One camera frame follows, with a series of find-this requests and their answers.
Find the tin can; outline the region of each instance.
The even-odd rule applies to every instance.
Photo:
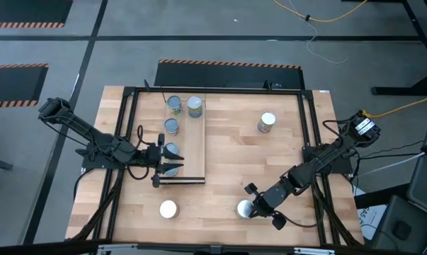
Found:
[[[190,96],[187,104],[190,117],[199,118],[202,115],[202,99],[197,96]]]
[[[165,219],[174,219],[178,211],[178,205],[172,200],[166,200],[159,206],[159,214]]]
[[[180,114],[182,112],[182,100],[178,96],[170,96],[168,98],[168,108],[172,114]]]
[[[272,113],[263,113],[261,120],[258,122],[257,129],[261,132],[270,132],[271,127],[276,122],[276,116]]]
[[[242,200],[237,205],[237,209],[235,210],[235,213],[240,218],[249,219],[249,216],[251,216],[252,211],[253,211],[253,203],[249,200]]]
[[[170,135],[177,135],[178,133],[178,122],[175,118],[167,119],[164,122],[164,129]]]
[[[166,148],[167,148],[170,152],[172,152],[172,153],[174,153],[174,154],[178,155],[178,147],[177,147],[177,145],[176,145],[175,143],[173,143],[173,142],[168,142],[168,143],[166,144]],[[179,169],[180,169],[180,167],[177,167],[177,168],[175,168],[175,169],[171,169],[171,170],[167,171],[166,173],[164,173],[164,175],[165,175],[165,176],[169,176],[169,177],[176,176],[176,175],[178,174],[178,170],[179,170]]]

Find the white cable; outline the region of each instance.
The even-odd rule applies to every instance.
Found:
[[[371,174],[371,173],[375,173],[376,171],[380,171],[380,170],[383,170],[383,169],[387,169],[387,168],[389,168],[389,167],[393,167],[393,166],[397,166],[397,165],[400,165],[400,164],[403,164],[403,163],[407,163],[407,162],[409,162],[410,160],[413,160],[413,159],[419,158],[420,156],[422,156],[422,155],[424,155],[424,154],[425,154],[425,153],[424,153],[424,152],[422,152],[422,153],[420,153],[420,154],[417,154],[417,155],[415,155],[415,156],[412,156],[411,158],[408,158],[408,159],[402,160],[401,162],[399,161],[399,162],[397,162],[397,163],[393,163],[393,164],[390,164],[390,165],[387,165],[387,166],[384,166],[384,167],[380,167],[380,168],[377,168],[377,169],[371,170],[371,171],[369,171],[369,172],[367,172],[367,173],[364,173],[363,175],[360,175],[360,177],[363,177],[363,176],[368,175],[368,174]]]
[[[297,9],[295,8],[295,6],[292,4],[292,0],[289,0],[289,2],[290,2],[290,5],[292,6],[292,8],[295,10],[295,12],[299,13],[299,12],[297,11]],[[306,20],[302,19],[302,17],[300,17],[300,15],[299,15],[299,14],[297,14],[297,16],[298,16],[298,18],[299,18],[301,21],[303,21],[304,23],[306,23],[308,26],[310,26],[310,27],[311,27],[312,29],[314,29],[314,31],[315,31],[315,35],[314,35],[314,37],[313,37],[311,40],[309,40],[309,42],[307,42],[307,44],[306,44],[306,48],[307,48],[307,51],[309,51],[309,53],[313,54],[314,56],[321,57],[322,59],[324,59],[324,60],[326,60],[326,61],[328,61],[328,62],[330,62],[330,63],[332,63],[332,64],[342,64],[342,63],[344,63],[345,61],[347,61],[347,60],[348,60],[348,57],[346,57],[344,60],[342,60],[342,61],[340,61],[340,62],[335,62],[335,61],[331,61],[331,60],[329,60],[329,59],[327,59],[327,58],[325,58],[325,57],[323,57],[323,56],[321,56],[321,55],[318,55],[317,53],[313,53],[313,52],[311,51],[311,49],[309,48],[309,44],[310,44],[310,43],[315,39],[315,37],[317,37],[317,35],[318,35],[319,33],[317,32],[317,29],[316,29],[313,25],[309,24],[309,22],[307,22]]]

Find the floor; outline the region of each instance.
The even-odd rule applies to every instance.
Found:
[[[312,17],[339,16],[356,2],[292,0],[298,11]],[[427,34],[427,8],[409,0]],[[75,1],[64,28],[2,29],[0,35],[90,35],[101,0]],[[319,35],[415,35],[401,4],[366,3],[353,15],[334,23],[312,23]],[[313,35],[295,15],[271,0],[115,0],[109,1],[99,35]],[[41,99],[70,98],[86,41],[0,41],[0,64],[49,63]],[[102,41],[96,42],[82,82],[75,113],[89,123],[96,116],[106,85],[141,86],[153,82],[160,59],[221,60],[296,64],[304,70],[307,89],[330,90],[337,118],[358,109],[382,113],[420,97],[373,96],[372,86],[410,86],[427,75],[427,52],[417,42],[277,41]],[[42,184],[56,134],[37,120],[38,107],[0,108],[0,159],[14,164],[0,170],[0,246],[22,242],[31,208]],[[380,140],[367,154],[422,140],[427,129],[427,102],[376,120]],[[35,242],[64,239],[72,208],[74,181],[80,172],[79,146],[66,141]],[[416,152],[417,148],[401,152]],[[364,161],[360,174],[394,159]],[[364,191],[406,183],[414,161],[364,176]]]

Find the metal bracket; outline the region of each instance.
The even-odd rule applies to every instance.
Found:
[[[107,251],[118,251],[123,249],[137,249],[137,244],[105,244],[98,245],[98,252],[101,254],[106,253]]]
[[[131,96],[135,92],[135,88],[132,86],[126,86],[123,88],[123,96]]]
[[[266,89],[268,93],[270,93],[272,84],[273,82],[264,81],[263,88]]]
[[[145,86],[145,90],[146,90],[147,92],[149,92],[149,91],[150,91],[150,86],[149,86],[149,83],[147,82],[147,80],[146,80],[146,79],[144,79],[144,86]]]
[[[334,255],[334,250],[298,248],[295,247],[295,254],[302,255]]]
[[[312,95],[312,90],[302,90],[301,94],[307,99],[307,100],[314,100],[314,96]]]
[[[210,245],[210,254],[221,254],[222,247],[221,245]]]

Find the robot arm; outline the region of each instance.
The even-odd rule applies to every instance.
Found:
[[[380,129],[378,126],[362,115],[361,112],[358,112],[346,121],[346,125],[332,144],[318,153],[311,161],[287,170],[280,176],[280,180],[267,191],[259,193],[253,183],[247,185],[245,191],[256,196],[250,217],[273,217],[273,225],[278,230],[282,229],[286,219],[275,209],[290,194],[298,196],[312,184],[315,180],[315,174],[324,167],[331,164],[335,159],[349,154],[351,149],[371,145],[379,136]]]
[[[82,166],[86,169],[125,169],[129,166],[143,166],[155,168],[157,176],[183,166],[183,164],[160,164],[161,156],[183,160],[183,157],[172,154],[164,147],[164,134],[159,134],[157,144],[149,143],[146,149],[139,150],[122,137],[103,133],[73,114],[69,102],[62,98],[49,98],[38,111],[40,112],[38,118],[45,124],[65,125],[89,141],[86,149],[76,150],[84,157]]]

